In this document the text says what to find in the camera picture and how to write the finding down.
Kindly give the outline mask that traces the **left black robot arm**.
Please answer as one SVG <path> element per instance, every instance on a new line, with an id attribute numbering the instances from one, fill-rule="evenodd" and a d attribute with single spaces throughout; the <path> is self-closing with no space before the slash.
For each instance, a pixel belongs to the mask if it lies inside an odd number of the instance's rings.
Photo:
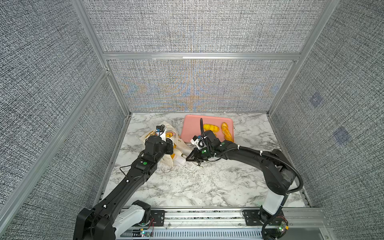
<path id="1" fill-rule="evenodd" d="M 91 209 L 84 208 L 76 218 L 74 240 L 115 240 L 128 228 L 147 220 L 150 206 L 140 202 L 126 214 L 120 214 L 136 190 L 156 171 L 164 155 L 174 153 L 173 141 L 150 136 L 145 149 L 131 164 L 126 176 L 100 203 Z"/>

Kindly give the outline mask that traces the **long twisted fake bread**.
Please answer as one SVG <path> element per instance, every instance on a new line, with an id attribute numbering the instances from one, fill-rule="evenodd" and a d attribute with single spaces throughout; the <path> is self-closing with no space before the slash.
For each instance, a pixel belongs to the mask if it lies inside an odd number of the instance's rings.
<path id="1" fill-rule="evenodd" d="M 224 139 L 226 141 L 230 141 L 230 142 L 234 142 L 234 138 L 233 138 L 233 135 L 229 129 L 229 126 L 227 123 L 222 123 L 222 126 L 221 126 L 221 129 L 222 129 L 222 133 L 224 135 Z"/>

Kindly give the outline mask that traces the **white paper bag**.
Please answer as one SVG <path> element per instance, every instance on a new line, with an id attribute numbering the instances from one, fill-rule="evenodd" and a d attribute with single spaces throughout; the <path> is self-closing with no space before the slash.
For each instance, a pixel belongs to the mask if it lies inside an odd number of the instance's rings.
<path id="1" fill-rule="evenodd" d="M 169 167 L 180 167 L 185 171 L 194 173 L 197 171 L 195 164 L 187 162 L 187 157 L 192 153 L 190 148 L 179 135 L 178 131 L 169 123 L 162 122 L 157 125 L 154 130 L 148 131 L 140 137 L 140 140 L 145 143 L 151 136 L 158 136 L 166 144 L 168 152 L 162 158 L 162 162 Z"/>

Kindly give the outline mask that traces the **oval yellow fake bread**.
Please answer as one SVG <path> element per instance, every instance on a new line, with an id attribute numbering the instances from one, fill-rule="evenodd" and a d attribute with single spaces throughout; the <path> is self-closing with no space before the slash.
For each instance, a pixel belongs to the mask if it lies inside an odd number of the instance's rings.
<path id="1" fill-rule="evenodd" d="M 217 133 L 220 131 L 220 128 L 218 126 L 212 124 L 204 124 L 203 128 L 204 131 L 212 131 L 213 133 Z"/>

